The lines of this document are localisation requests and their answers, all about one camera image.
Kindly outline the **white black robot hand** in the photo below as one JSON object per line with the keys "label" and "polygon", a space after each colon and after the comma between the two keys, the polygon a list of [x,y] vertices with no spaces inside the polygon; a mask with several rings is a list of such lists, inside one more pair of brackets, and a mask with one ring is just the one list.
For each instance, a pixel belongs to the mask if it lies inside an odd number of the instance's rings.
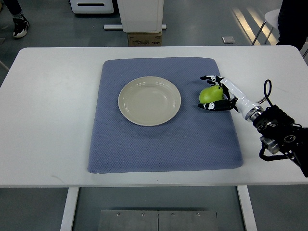
{"label": "white black robot hand", "polygon": [[198,104],[199,108],[215,112],[234,109],[242,114],[242,117],[247,121],[254,121],[264,112],[259,103],[249,100],[229,79],[211,75],[202,76],[200,79],[207,81],[212,86],[219,86],[223,90],[223,99],[212,100],[209,103],[200,103]]}

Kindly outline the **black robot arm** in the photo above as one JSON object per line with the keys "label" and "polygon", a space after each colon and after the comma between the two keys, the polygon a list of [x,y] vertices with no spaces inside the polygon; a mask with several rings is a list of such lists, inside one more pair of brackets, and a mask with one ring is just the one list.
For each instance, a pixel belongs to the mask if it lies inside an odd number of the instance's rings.
{"label": "black robot arm", "polygon": [[264,96],[269,107],[253,121],[262,135],[259,157],[264,161],[290,159],[308,176],[308,129],[297,124],[277,105],[269,100],[272,83],[264,82]]}

